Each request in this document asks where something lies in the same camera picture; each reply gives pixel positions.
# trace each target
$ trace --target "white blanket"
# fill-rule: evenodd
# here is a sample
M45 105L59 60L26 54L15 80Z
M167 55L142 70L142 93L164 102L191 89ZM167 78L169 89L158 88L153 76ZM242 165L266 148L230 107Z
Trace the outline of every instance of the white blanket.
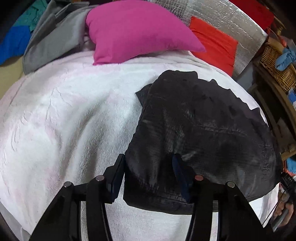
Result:
M89 182L125 152L141 113L135 92L164 71L196 71L250 109L258 107L227 74L188 52L92 63L92 51L54 61L20 79L0 101L0 200L30 234L65 181ZM106 206L113 240L185 240L190 216L140 210L122 196L123 187ZM277 187L251 205L263 221L276 201ZM82 217L86 240L85 209ZM214 240L216 213L213 218Z

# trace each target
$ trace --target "black cloth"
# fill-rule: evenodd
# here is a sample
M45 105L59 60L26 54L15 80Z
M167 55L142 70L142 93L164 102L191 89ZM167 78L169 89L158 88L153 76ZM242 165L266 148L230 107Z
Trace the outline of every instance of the black cloth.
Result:
M125 153L123 198L128 205L192 214L173 173L174 153L212 182L235 182L248 201L279 182L280 154L259 108L250 110L215 80L165 71L137 96L142 114Z

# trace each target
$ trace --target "pink pillow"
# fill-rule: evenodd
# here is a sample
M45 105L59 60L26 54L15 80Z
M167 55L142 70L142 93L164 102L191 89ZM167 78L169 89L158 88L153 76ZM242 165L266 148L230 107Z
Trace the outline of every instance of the pink pillow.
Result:
M165 50L204 52L205 48L174 14L142 0L121 0L92 9L86 18L96 44L94 65L122 63Z

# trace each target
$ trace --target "gray fabric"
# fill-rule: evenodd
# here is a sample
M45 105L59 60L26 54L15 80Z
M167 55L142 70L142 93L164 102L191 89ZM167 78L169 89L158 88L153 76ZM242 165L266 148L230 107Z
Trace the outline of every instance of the gray fabric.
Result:
M19 241L29 240L30 238L29 233L22 228L20 223L14 218L14 216L11 215L11 213L3 206L1 202L0 202L0 213L2 214L10 230L13 232L13 234Z
M38 70L59 57L82 51L85 44L86 16L96 7L88 5L88 2L76 2L63 6L62 2L50 1L24 53L25 74Z

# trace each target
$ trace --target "metal bolt head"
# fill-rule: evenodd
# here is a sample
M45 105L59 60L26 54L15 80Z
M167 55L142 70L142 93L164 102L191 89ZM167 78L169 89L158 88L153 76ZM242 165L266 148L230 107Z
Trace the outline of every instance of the metal bolt head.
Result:
M202 180L203 180L203 176L202 176L202 175L196 175L196 176L194 177L194 179L195 179L196 181L202 181Z
M72 185L72 182L67 181L67 182L64 183L63 186L64 186L65 188L68 188L68 187L70 187L71 185Z
M102 180L104 180L104 179L105 179L105 177L104 177L103 175L96 176L96 180L97 180L98 182L100 182L100 181L102 181Z
M229 186L230 188L234 188L235 187L235 184L234 184L234 182L228 182L227 183L227 186Z

